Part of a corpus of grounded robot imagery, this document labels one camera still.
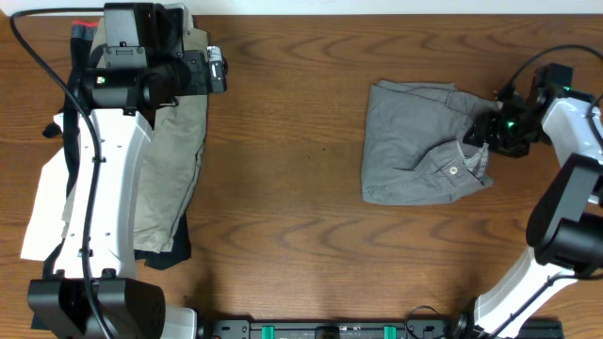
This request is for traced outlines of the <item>grey shorts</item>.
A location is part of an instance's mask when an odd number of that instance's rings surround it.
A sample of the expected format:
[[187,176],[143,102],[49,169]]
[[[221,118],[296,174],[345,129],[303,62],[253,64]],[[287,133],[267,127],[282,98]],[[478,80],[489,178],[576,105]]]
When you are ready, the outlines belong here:
[[497,104],[453,84],[395,83],[370,87],[361,170],[364,202],[451,203],[493,185],[488,145],[464,135]]

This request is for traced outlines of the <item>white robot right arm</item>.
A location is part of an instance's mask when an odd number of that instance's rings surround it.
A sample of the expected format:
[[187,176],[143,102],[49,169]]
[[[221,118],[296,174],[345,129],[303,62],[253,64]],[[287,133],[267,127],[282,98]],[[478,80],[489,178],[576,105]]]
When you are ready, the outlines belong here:
[[527,247],[505,276],[449,325],[449,338],[562,338],[558,320],[533,314],[566,286],[602,277],[602,123],[595,97],[572,88],[573,70],[539,68],[530,95],[513,83],[498,94],[500,109],[476,120],[464,140],[513,158],[543,141],[560,170],[531,212]]

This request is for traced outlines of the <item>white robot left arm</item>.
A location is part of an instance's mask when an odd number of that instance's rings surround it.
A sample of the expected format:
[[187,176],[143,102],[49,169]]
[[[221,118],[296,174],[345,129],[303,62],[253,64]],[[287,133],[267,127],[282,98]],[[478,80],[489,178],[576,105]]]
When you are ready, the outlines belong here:
[[29,232],[56,224],[30,283],[33,324],[59,338],[201,338],[190,308],[137,278],[190,255],[186,210],[203,162],[207,97],[227,63],[182,4],[108,3],[72,29],[60,127],[66,163],[41,174]]

